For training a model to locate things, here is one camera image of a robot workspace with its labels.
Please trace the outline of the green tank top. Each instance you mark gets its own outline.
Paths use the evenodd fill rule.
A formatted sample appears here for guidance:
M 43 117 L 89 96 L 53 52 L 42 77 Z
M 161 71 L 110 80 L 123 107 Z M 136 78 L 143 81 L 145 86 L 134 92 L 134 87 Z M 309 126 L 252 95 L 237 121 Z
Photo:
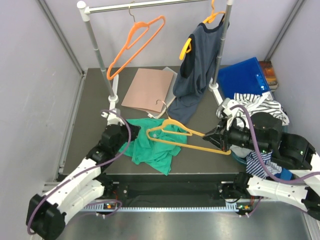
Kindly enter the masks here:
M 138 118 L 127 119 L 131 125 L 140 126 L 138 141 L 134 147 L 128 147 L 124 155 L 131 157 L 131 161 L 136 165 L 141 163 L 148 164 L 155 170 L 164 175 L 168 175 L 171 171 L 172 158 L 177 156 L 181 151 L 181 147 L 177 145 L 162 143 L 150 140 L 147 135 L 147 129 L 159 127 L 162 125 L 164 118 Z M 168 125 L 166 131 L 185 132 L 175 125 Z M 187 136 L 166 133 L 161 130 L 156 130 L 150 133 L 150 136 L 155 139 L 186 144 Z

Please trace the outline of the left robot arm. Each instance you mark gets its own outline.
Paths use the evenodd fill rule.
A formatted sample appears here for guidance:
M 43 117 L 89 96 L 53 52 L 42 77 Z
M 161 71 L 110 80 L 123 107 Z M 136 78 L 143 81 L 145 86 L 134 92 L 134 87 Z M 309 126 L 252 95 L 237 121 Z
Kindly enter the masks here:
M 70 220 L 92 201 L 109 198 L 114 191 L 104 171 L 122 152 L 123 145 L 134 141 L 141 128 L 128 122 L 105 127 L 99 142 L 88 152 L 76 169 L 57 186 L 29 201 L 27 232 L 44 240 L 55 240 Z

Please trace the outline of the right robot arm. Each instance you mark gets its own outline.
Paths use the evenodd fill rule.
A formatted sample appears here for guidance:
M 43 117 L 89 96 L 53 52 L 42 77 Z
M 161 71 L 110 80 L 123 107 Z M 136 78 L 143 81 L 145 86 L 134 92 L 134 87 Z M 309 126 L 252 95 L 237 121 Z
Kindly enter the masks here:
M 237 197 L 250 195 L 274 199 L 320 219 L 320 156 L 304 137 L 283 132 L 280 119 L 258 112 L 243 128 L 234 123 L 228 127 L 227 120 L 223 119 L 203 139 L 224 152 L 233 145 L 252 151 L 257 146 L 260 150 L 262 158 L 253 152 L 252 158 L 246 161 L 246 172 L 237 174 L 233 181 L 232 192 Z M 263 157 L 296 178 L 276 180 L 275 174 L 263 176 Z

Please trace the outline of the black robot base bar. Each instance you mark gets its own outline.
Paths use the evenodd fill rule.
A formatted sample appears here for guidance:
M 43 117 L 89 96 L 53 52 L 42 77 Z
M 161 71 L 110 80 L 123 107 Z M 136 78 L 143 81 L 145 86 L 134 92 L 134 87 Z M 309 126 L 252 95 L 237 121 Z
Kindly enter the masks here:
M 116 197 L 125 207 L 212 207 L 225 200 L 248 199 L 233 188 L 234 173 L 107 174 L 96 179 L 102 197 Z

